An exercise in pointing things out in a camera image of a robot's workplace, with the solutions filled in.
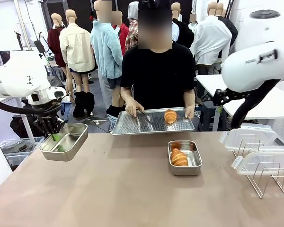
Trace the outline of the person's left hand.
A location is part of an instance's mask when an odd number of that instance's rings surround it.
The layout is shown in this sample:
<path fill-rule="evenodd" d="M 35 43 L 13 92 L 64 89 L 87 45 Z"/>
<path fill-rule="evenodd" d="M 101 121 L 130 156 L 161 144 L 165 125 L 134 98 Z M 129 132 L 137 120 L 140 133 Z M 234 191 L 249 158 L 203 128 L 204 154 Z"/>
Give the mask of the person's left hand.
<path fill-rule="evenodd" d="M 193 119 L 195 113 L 195 105 L 189 105 L 185 108 L 185 117 L 188 119 Z"/>

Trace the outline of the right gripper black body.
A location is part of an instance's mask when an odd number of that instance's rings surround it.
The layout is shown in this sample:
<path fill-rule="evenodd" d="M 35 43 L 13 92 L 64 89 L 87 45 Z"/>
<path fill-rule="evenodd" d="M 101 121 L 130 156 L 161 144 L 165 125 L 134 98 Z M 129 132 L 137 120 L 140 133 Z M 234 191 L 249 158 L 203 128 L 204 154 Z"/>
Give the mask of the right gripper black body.
<path fill-rule="evenodd" d="M 246 98 L 250 95 L 249 92 L 235 92 L 229 89 L 224 90 L 224 100 L 225 102 L 230 102 L 233 100 L 240 100 Z"/>

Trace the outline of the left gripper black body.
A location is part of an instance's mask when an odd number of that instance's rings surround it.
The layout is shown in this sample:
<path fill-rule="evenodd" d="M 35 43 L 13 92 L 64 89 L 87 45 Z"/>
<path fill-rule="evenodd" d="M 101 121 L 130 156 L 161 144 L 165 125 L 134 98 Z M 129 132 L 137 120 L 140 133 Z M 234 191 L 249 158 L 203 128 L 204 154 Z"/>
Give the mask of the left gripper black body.
<path fill-rule="evenodd" d="M 62 128 L 64 126 L 64 120 L 60 119 L 57 116 L 45 116 L 45 117 L 40 117 L 38 116 L 37 119 L 34 121 L 34 125 L 44 134 L 46 126 L 49 126 L 54 130 L 57 127 Z"/>

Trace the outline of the person's right hand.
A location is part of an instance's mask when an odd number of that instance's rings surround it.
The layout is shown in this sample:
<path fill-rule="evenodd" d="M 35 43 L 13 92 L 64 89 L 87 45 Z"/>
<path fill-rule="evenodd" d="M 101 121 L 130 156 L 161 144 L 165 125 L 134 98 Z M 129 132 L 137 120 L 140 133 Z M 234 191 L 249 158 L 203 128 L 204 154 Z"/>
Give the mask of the person's right hand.
<path fill-rule="evenodd" d="M 125 107 L 126 112 L 133 117 L 137 117 L 137 110 L 144 111 L 144 107 L 141 104 L 139 104 L 137 101 L 135 101 L 132 97 L 128 98 L 125 101 L 125 103 L 126 103 Z"/>

